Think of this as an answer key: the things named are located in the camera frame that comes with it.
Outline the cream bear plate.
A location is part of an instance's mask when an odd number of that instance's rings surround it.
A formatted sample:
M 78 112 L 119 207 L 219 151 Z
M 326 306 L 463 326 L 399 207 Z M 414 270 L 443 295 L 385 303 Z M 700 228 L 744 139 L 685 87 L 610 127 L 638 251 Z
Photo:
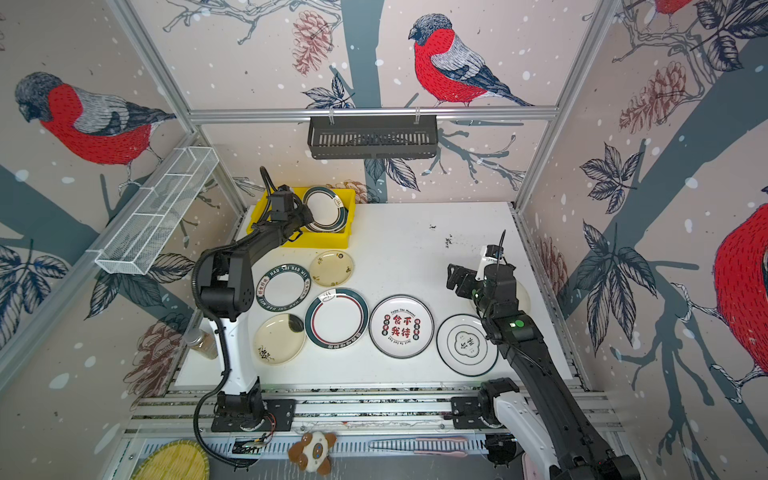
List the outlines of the cream bear plate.
M 531 312 L 531 299 L 530 295 L 525 288 L 525 285 L 518 281 L 516 285 L 516 296 L 518 300 L 518 309 L 525 312 L 526 314 L 530 314 Z

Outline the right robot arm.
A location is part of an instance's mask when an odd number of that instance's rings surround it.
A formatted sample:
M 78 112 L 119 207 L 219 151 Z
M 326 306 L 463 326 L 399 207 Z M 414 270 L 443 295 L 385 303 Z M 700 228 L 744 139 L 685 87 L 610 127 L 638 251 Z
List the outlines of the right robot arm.
M 520 378 L 482 384 L 484 420 L 505 427 L 546 479 L 640 478 L 633 459 L 614 452 L 565 384 L 543 334 L 519 305 L 515 268 L 503 252 L 487 245 L 477 269 L 447 267 L 447 288 L 473 303 L 486 339 Z

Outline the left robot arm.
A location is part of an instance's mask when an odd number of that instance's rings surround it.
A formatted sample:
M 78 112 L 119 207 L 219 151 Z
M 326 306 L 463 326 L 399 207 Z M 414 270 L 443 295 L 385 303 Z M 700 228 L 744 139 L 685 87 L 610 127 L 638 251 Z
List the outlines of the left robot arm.
M 221 380 L 211 392 L 216 411 L 256 423 L 266 415 L 266 407 L 259 376 L 252 371 L 247 322 L 239 319 L 251 310 L 256 298 L 252 268 L 313 221 L 309 207 L 286 185 L 270 193 L 267 200 L 265 219 L 244 238 L 204 251 L 191 277 L 195 304 L 209 321 L 219 352 Z

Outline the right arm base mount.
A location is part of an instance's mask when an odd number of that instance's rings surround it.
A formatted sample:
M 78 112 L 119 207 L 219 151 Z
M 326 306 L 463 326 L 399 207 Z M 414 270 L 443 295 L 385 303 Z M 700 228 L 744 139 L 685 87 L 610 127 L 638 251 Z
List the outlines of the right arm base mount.
M 482 382 L 475 396 L 454 396 L 450 399 L 451 411 L 446 416 L 457 430 L 499 429 L 494 400 L 508 392 L 519 393 L 519 387 L 509 378 Z

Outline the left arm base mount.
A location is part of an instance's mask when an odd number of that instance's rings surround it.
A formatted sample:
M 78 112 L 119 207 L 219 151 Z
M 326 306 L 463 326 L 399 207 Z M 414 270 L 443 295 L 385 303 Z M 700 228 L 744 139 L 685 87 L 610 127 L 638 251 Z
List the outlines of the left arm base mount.
M 260 391 L 219 392 L 211 430 L 216 433 L 287 432 L 291 430 L 295 410 L 295 400 L 264 400 Z

